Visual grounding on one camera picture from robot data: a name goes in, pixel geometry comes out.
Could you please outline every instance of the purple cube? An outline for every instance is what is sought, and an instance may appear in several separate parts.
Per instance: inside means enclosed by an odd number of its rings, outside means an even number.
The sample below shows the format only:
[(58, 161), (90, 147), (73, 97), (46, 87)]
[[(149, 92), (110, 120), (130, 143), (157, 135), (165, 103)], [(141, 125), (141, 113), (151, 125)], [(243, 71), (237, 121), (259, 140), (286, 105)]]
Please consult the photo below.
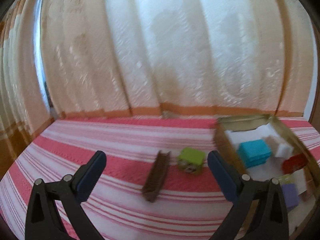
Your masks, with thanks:
[(296, 185), (290, 183), (290, 184), (284, 184), (281, 186), (282, 193), (284, 196), (285, 205), (287, 207), (287, 210), (290, 211), (294, 209), (296, 206), (299, 205), (299, 197), (298, 192), (296, 189)]

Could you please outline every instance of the curtain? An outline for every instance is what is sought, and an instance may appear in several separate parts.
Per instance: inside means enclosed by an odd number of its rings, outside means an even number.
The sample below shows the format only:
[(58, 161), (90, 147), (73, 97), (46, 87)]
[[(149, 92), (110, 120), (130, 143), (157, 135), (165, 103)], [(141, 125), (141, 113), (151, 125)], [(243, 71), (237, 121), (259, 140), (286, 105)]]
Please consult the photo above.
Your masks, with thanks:
[(0, 178), (51, 122), (33, 52), (36, 0), (16, 0), (0, 23)]
[(298, 0), (43, 0), (61, 117), (302, 116), (313, 31)]

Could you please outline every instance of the brown channel piece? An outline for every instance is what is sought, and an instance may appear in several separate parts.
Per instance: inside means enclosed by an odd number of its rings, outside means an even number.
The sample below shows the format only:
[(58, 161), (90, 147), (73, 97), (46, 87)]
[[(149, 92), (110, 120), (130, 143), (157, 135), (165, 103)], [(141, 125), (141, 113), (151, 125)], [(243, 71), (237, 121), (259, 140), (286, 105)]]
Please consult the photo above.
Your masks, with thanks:
[(143, 197), (154, 202), (162, 188), (170, 165), (170, 153), (158, 152), (156, 161), (153, 163), (148, 178), (141, 190)]

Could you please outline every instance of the green toy box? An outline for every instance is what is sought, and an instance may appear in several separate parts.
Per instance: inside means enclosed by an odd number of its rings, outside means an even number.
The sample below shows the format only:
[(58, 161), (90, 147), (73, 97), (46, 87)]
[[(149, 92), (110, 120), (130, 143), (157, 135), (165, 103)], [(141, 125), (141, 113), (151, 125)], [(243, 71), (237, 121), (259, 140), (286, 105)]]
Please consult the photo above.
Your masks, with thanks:
[(198, 174), (202, 171), (205, 153), (192, 148), (184, 148), (177, 157), (178, 167), (187, 173)]

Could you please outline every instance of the tablecloth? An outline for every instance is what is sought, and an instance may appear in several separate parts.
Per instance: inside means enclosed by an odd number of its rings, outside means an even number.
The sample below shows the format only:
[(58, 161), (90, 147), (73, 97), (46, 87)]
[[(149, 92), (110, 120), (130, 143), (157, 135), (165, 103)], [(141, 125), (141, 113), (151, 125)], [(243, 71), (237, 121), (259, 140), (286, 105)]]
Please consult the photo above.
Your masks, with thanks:
[[(320, 159), (320, 135), (303, 118), (282, 118)], [(184, 147), (206, 153), (215, 119), (72, 119), (58, 120), (19, 156), (0, 182), (0, 212), (18, 239), (24, 239), (31, 189), (74, 174), (97, 150), (107, 154), (107, 167), (82, 207), (110, 240), (209, 239), (228, 214), (227, 202), (206, 163), (201, 175), (175, 166)], [(140, 193), (159, 150), (171, 151), (171, 166), (155, 203)], [(68, 233), (77, 238), (60, 202)]]

